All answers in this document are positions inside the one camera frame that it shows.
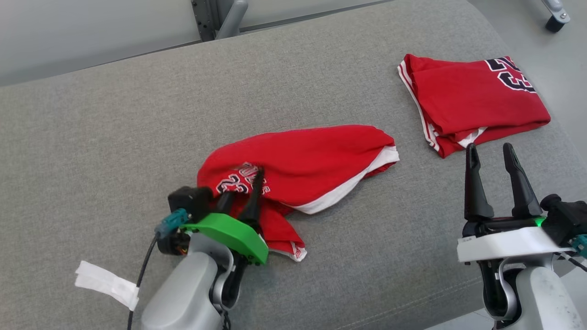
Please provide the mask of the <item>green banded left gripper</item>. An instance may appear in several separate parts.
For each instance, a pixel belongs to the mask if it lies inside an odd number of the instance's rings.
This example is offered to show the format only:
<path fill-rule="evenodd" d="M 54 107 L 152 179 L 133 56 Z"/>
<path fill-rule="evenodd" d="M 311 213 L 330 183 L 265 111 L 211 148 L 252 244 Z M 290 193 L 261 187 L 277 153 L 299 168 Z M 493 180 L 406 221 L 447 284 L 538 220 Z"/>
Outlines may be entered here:
<path fill-rule="evenodd" d="M 252 192 L 239 214 L 239 220 L 230 216 L 237 193 L 222 192 L 216 203 L 216 213 L 210 213 L 197 223 L 186 223 L 182 229 L 201 233 L 216 242 L 247 257 L 254 264 L 265 265 L 269 248 L 256 232 L 260 230 L 260 200 L 263 194 L 264 169 L 256 172 Z"/>

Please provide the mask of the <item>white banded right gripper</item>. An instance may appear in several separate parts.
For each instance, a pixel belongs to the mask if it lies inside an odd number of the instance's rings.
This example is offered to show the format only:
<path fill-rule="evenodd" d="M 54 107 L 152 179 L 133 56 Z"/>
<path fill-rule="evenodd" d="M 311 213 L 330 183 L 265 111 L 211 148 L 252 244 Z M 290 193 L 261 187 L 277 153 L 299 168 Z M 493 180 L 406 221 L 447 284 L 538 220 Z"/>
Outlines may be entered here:
<path fill-rule="evenodd" d="M 567 243 L 555 243 L 543 229 L 546 217 L 526 176 L 514 147 L 503 144 L 504 165 L 510 176 L 514 207 L 512 217 L 523 220 L 497 219 L 487 202 L 476 145 L 466 148 L 464 180 L 464 219 L 468 222 L 457 241 L 457 257 L 461 263 L 575 252 Z"/>

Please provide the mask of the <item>red Bulls jersey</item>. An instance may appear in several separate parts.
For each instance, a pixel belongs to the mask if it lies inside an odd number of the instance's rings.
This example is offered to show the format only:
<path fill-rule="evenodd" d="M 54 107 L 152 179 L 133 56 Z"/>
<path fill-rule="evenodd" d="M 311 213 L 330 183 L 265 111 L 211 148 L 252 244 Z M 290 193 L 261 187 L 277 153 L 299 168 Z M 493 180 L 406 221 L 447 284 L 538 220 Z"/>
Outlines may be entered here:
<path fill-rule="evenodd" d="M 263 133 L 213 151 L 199 168 L 196 182 L 214 197 L 235 192 L 235 216 L 243 211 L 259 171 L 260 227 L 270 251 L 296 262 L 307 254 L 305 243 L 287 221 L 299 211 L 314 215 L 337 204 L 365 178 L 399 162 L 395 141 L 383 130 L 343 125 Z"/>

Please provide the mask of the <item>red white-sleeved t-shirt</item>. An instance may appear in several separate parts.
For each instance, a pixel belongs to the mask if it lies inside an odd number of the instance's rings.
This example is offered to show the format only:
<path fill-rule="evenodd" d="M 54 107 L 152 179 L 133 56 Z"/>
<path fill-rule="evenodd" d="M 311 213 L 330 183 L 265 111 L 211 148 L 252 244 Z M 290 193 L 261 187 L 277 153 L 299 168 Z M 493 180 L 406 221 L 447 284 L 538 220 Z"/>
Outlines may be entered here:
<path fill-rule="evenodd" d="M 426 142 L 445 159 L 547 125 L 551 115 L 509 56 L 449 62 L 407 54 L 400 79 L 415 101 Z"/>

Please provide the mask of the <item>black caster wheel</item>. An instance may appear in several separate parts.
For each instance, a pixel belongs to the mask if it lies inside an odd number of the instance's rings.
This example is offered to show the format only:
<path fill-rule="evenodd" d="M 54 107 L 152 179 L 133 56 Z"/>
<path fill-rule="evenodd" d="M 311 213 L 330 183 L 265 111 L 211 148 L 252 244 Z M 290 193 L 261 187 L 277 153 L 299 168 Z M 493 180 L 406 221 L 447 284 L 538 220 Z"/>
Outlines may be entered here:
<path fill-rule="evenodd" d="M 570 22 L 570 15 L 564 9 L 562 0 L 541 0 L 551 13 L 551 17 L 545 24 L 545 29 L 552 33 L 559 32 L 564 25 Z"/>

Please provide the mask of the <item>light grey slanted tube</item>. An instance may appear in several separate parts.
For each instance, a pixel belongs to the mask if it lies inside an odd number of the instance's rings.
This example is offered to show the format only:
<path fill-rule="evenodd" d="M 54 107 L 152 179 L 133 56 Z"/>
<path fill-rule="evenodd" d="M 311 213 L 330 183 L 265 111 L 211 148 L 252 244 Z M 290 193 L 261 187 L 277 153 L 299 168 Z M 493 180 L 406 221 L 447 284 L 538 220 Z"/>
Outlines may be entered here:
<path fill-rule="evenodd" d="M 216 3 L 220 20 L 216 40 L 239 35 L 239 26 L 247 12 L 248 0 L 216 0 Z"/>

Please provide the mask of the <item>dark grey metal post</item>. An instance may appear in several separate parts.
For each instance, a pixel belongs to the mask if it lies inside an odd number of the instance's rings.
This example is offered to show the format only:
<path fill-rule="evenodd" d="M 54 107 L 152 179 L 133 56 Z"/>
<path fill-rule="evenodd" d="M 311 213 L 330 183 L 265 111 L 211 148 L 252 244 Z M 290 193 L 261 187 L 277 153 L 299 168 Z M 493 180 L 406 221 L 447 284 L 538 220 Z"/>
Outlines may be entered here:
<path fill-rule="evenodd" d="M 216 39 L 220 29 L 218 0 L 190 0 L 201 42 Z"/>

